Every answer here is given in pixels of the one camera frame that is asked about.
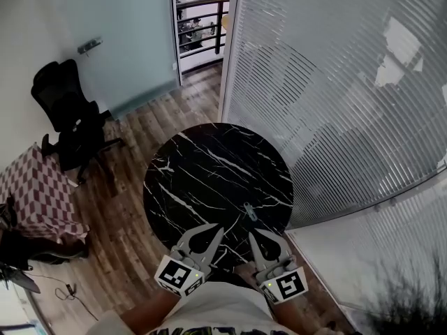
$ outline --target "metal railing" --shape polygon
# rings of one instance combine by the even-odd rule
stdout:
[[[194,46],[197,43],[201,43],[202,41],[206,40],[212,40],[216,39],[216,43],[213,46],[209,47],[198,47],[194,48],[193,50],[189,50],[188,52],[184,52],[180,54],[180,59],[183,59],[185,57],[192,56],[194,54],[198,54],[204,51],[208,50],[214,50],[216,54],[219,54],[221,51],[221,47],[225,45],[225,43],[221,43],[221,37],[225,36],[226,33],[222,33],[222,16],[225,14],[228,14],[228,11],[224,11],[224,3],[229,2],[230,0],[193,0],[188,1],[185,3],[178,3],[176,4],[175,8],[177,9],[177,15],[179,15],[179,11],[182,12],[184,9],[187,8],[193,8],[196,6],[202,6],[202,5],[210,5],[213,3],[217,4],[217,12],[216,13],[210,13],[210,14],[204,14],[204,15],[197,15],[188,17],[186,19],[181,19],[177,21],[178,25],[178,36],[179,36],[179,47],[186,47],[188,46]],[[210,16],[217,16],[217,23],[215,25],[208,25],[203,27],[197,27],[194,29],[187,29],[186,22],[192,21],[194,19],[202,19],[204,17],[210,17]],[[187,37],[187,34],[191,34],[196,31],[201,31],[205,29],[216,29],[216,33],[213,36],[208,36],[201,38],[200,40],[188,40],[187,42],[184,42],[185,38]]]

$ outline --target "pink checkered fabric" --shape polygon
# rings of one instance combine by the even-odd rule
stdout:
[[[85,237],[89,226],[73,221],[70,186],[56,161],[43,160],[37,144],[31,146],[0,174],[0,203],[15,198],[17,229],[27,237]]]

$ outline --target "round table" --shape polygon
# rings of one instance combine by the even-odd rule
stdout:
[[[188,229],[204,223],[225,227],[212,264],[232,269],[253,260],[250,230],[278,235],[285,230],[293,185],[267,140],[241,126],[202,124],[176,134],[157,151],[146,172],[143,200],[149,224],[169,249]]]

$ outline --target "wooden floor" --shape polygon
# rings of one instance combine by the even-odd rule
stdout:
[[[85,175],[87,183],[73,193],[79,221],[91,227],[90,256],[64,265],[34,262],[33,274],[75,284],[77,296],[96,316],[108,309],[124,311],[151,296],[157,289],[153,275],[168,250],[151,231],[143,209],[145,171],[154,153],[173,135],[217,120],[220,79],[221,65],[190,74],[181,90],[143,105],[121,121],[106,123],[106,139],[122,137],[127,144],[103,153],[115,182],[105,182],[103,171],[92,162]],[[94,324],[79,301],[55,297],[54,289],[65,291],[64,284],[47,278],[34,279],[42,291],[35,299],[56,335],[84,334]],[[324,290],[318,282],[311,292]],[[314,294],[309,299],[318,297]],[[303,319],[310,323],[309,333],[336,318],[342,319],[337,321],[341,329],[349,329],[338,308],[327,298],[323,308],[304,298],[297,302]]]

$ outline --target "cable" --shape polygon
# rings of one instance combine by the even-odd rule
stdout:
[[[80,303],[81,303],[81,305],[84,307],[84,309],[88,312],[88,314],[90,314],[92,317],[93,317],[93,319],[95,319],[96,321],[98,321],[98,318],[87,308],[87,305],[85,305],[84,304],[84,302],[80,299],[80,298],[78,298],[78,297],[76,297],[76,290],[73,290],[72,289],[72,287],[70,286],[70,284],[67,284],[67,283],[65,283],[64,281],[61,281],[60,279],[58,279],[58,278],[53,278],[52,276],[41,276],[41,275],[38,275],[38,274],[31,274],[31,273],[26,273],[25,271],[24,271],[24,273],[25,274],[27,274],[27,275],[29,275],[29,276],[40,276],[40,277],[42,277],[42,278],[48,278],[48,279],[52,279],[53,281],[58,281],[58,282],[60,282],[60,283],[62,283],[62,284],[64,284],[65,286],[66,286],[66,288],[67,288],[67,290],[68,290],[68,295],[67,294],[65,294],[63,291],[62,291],[62,289],[61,288],[55,288],[54,289],[54,295],[55,295],[55,297],[57,298],[57,299],[60,299],[60,300],[63,300],[63,301],[66,301],[66,300],[75,300],[75,299],[77,299]],[[62,293],[62,295],[64,296],[64,297],[60,297],[58,294],[57,294],[57,292],[60,292],[60,293]]]

